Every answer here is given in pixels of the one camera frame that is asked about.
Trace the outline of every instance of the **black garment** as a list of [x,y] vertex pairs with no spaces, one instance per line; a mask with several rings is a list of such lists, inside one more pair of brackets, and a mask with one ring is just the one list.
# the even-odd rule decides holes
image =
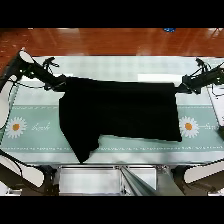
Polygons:
[[182,141],[172,83],[68,78],[59,102],[60,127],[84,162],[100,135]]

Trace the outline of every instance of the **checkered tablecloth pattern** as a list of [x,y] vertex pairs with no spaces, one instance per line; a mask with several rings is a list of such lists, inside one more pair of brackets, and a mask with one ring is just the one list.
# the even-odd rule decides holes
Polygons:
[[[42,63],[46,58],[35,60]],[[203,60],[212,67],[224,61],[221,58]],[[63,56],[55,57],[55,63],[60,67],[52,67],[54,74],[121,82],[138,81],[138,74],[190,75],[198,69],[194,57],[174,56]],[[43,85],[25,78],[22,82]],[[19,87],[9,122],[21,118],[26,122],[26,130],[17,138],[5,133],[2,149],[26,162],[77,163],[59,127],[58,100],[62,96],[63,93]],[[207,89],[203,88],[198,96],[177,94],[176,100],[180,120],[187,117],[197,122],[199,133],[194,138],[185,134],[183,142],[177,143],[101,136],[100,147],[87,163],[204,162],[224,157],[224,143],[216,133],[218,124]],[[168,122],[163,131],[172,131]]]

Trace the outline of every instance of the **yellow flower center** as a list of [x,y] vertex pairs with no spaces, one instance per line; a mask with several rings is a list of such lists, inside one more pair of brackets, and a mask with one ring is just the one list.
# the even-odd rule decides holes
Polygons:
[[12,126],[12,129],[13,129],[13,131],[18,131],[19,130],[19,124],[14,124],[13,126]]
[[190,131],[192,129],[192,124],[186,123],[185,128]]

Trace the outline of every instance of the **white daisy print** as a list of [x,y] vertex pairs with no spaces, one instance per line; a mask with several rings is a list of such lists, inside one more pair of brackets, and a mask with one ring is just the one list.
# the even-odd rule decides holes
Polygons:
[[180,126],[180,131],[181,135],[188,137],[188,138],[194,138],[195,136],[198,135],[198,124],[197,121],[194,120],[194,118],[190,117],[182,117],[179,120],[179,126]]
[[17,138],[23,134],[26,128],[26,121],[22,117],[14,117],[8,122],[5,132],[8,138]]

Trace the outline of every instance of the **reddish-brown floor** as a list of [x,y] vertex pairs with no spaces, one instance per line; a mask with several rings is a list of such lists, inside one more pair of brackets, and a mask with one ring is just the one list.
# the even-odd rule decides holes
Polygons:
[[0,29],[0,70],[22,47],[44,55],[175,55],[224,57],[220,28]]

